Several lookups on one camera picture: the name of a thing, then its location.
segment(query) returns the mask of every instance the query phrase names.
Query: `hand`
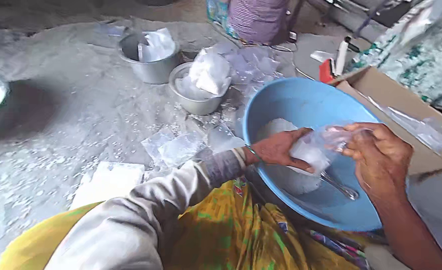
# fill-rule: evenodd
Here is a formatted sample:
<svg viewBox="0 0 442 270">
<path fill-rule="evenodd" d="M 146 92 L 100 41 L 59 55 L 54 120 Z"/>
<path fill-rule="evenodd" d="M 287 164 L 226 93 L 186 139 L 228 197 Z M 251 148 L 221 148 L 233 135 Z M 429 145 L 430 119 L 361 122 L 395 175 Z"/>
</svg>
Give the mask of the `hand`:
<svg viewBox="0 0 442 270">
<path fill-rule="evenodd" d="M 314 168 L 307 162 L 295 159 L 289 155 L 289 150 L 299 138 L 311 132 L 310 128 L 300 128 L 293 131 L 283 131 L 272 135 L 271 137 L 251 145 L 251 149 L 268 164 L 279 164 L 291 166 L 314 173 Z M 246 155 L 246 164 L 250 165 L 259 161 L 259 159 L 249 151 L 247 147 L 243 148 Z"/>
<path fill-rule="evenodd" d="M 405 196 L 412 146 L 384 124 L 355 123 L 344 128 L 355 134 L 343 154 L 356 161 L 355 174 L 366 193 L 377 198 Z"/>
</svg>

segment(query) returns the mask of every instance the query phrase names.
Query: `bangle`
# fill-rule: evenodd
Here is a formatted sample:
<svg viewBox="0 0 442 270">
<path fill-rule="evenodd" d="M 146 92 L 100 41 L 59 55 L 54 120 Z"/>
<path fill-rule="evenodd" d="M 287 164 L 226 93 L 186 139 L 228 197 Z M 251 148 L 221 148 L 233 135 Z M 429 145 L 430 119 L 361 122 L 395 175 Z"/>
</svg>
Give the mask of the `bangle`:
<svg viewBox="0 0 442 270">
<path fill-rule="evenodd" d="M 247 145 L 247 144 L 245 144 L 245 145 L 246 145 L 246 147 L 249 149 L 249 151 L 250 151 L 251 153 L 253 153 L 254 156 L 257 157 L 257 159 L 258 159 L 260 162 L 263 162 L 263 160 L 258 156 L 258 154 L 256 154 L 256 152 L 254 152 L 254 150 L 253 150 L 249 145 Z"/>
</svg>

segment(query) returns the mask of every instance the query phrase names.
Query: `person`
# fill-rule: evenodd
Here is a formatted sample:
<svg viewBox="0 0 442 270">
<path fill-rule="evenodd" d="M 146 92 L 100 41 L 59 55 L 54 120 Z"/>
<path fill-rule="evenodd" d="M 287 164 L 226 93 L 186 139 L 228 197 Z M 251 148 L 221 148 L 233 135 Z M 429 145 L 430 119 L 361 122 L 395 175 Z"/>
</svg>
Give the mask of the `person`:
<svg viewBox="0 0 442 270">
<path fill-rule="evenodd" d="M 368 245 L 371 268 L 442 270 L 442 250 L 405 193 L 412 147 L 383 124 L 345 129 L 359 130 L 343 154 L 355 160 L 354 173 L 396 257 L 376 246 L 370 256 Z M 250 147 L 191 160 L 127 197 L 46 220 L 11 243 L 0 269 L 358 269 L 294 230 L 275 205 L 253 203 L 249 185 L 239 178 L 257 162 L 312 171 L 289 156 L 307 132 L 280 132 Z"/>
</svg>

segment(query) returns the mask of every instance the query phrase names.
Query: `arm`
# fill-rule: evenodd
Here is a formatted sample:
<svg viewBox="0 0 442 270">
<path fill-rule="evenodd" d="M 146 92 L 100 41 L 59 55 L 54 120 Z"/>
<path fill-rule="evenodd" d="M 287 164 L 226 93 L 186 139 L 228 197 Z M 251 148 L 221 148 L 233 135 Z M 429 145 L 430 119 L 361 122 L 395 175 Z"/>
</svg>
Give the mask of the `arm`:
<svg viewBox="0 0 442 270">
<path fill-rule="evenodd" d="M 372 132 L 359 131 L 362 128 Z M 356 176 L 373 202 L 395 256 L 413 270 L 442 270 L 442 250 L 405 193 L 412 147 L 383 124 L 357 123 L 344 154 L 356 160 Z"/>
<path fill-rule="evenodd" d="M 252 148 L 266 162 L 288 162 L 306 169 L 307 163 L 289 158 L 289 149 L 307 131 L 278 133 Z M 169 243 L 166 233 L 178 215 L 203 200 L 213 188 L 242 175 L 246 165 L 258 161 L 246 147 L 199 163 L 191 160 L 167 177 L 135 187 L 126 198 L 96 206 L 73 226 L 45 270 L 161 269 L 158 249 Z"/>
</svg>

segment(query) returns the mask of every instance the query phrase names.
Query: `blue plastic basin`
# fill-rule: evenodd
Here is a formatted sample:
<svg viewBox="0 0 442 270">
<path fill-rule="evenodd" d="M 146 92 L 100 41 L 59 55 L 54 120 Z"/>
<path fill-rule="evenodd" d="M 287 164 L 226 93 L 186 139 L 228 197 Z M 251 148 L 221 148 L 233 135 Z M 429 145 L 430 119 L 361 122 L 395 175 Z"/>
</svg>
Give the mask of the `blue plastic basin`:
<svg viewBox="0 0 442 270">
<path fill-rule="evenodd" d="M 258 130 L 276 118 L 313 129 L 347 121 L 379 122 L 373 113 L 350 95 L 327 84 L 303 78 L 277 80 L 256 93 L 244 115 L 243 136 L 246 143 L 254 143 Z M 326 182 L 312 192 L 292 196 L 276 186 L 264 164 L 258 166 L 266 185 L 304 217 L 340 230 L 369 231 L 381 228 L 373 204 L 354 175 L 354 161 L 339 156 L 326 171 L 358 191 L 360 198 L 351 201 Z"/>
</svg>

